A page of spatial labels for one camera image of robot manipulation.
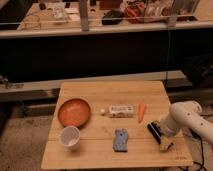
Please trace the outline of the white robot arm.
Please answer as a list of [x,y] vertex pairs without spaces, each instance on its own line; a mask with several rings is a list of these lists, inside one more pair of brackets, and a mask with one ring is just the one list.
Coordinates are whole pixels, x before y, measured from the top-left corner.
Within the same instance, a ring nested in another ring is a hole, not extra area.
[[166,137],[179,133],[188,127],[213,146],[213,123],[201,116],[202,106],[197,101],[172,103],[169,113],[160,120],[160,130]]

